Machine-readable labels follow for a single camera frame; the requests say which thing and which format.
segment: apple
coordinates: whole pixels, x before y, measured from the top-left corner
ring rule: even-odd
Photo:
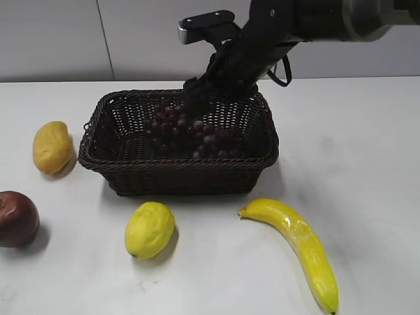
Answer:
[[[30,198],[20,192],[0,192],[0,247],[28,245],[38,229],[38,210]]]

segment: dark brown wicker basket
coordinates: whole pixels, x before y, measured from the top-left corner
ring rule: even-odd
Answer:
[[[182,90],[121,91],[98,103],[80,143],[82,166],[102,174],[120,196],[204,195],[249,192],[261,171],[278,158],[278,137],[271,111],[261,94],[231,102],[211,96],[212,111],[203,117],[214,126],[241,129],[239,146],[247,159],[191,159],[187,153],[156,153],[144,137],[144,122],[154,104],[182,104]]]

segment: tabletop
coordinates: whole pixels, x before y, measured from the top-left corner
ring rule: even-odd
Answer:
[[[56,178],[33,165],[46,122],[66,122],[77,150],[103,95],[181,87],[0,84],[0,191],[29,196],[41,219],[31,246],[0,249],[0,314],[323,314],[281,234],[238,218],[259,197],[290,204],[318,234],[338,314],[420,313],[420,77],[261,82],[280,158],[245,195],[123,198],[78,163]],[[125,227],[150,200],[173,210],[177,232],[158,256],[136,261]]]

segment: yellow mango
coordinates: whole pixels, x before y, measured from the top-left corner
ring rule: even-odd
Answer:
[[[59,172],[72,158],[73,145],[67,125],[52,121],[42,126],[33,140],[33,162],[44,174]]]

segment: banana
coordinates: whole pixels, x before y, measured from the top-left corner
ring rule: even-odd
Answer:
[[[339,292],[321,241],[293,208],[273,199],[255,199],[239,211],[241,218],[268,223],[288,240],[298,256],[312,294],[327,312],[335,314]]]

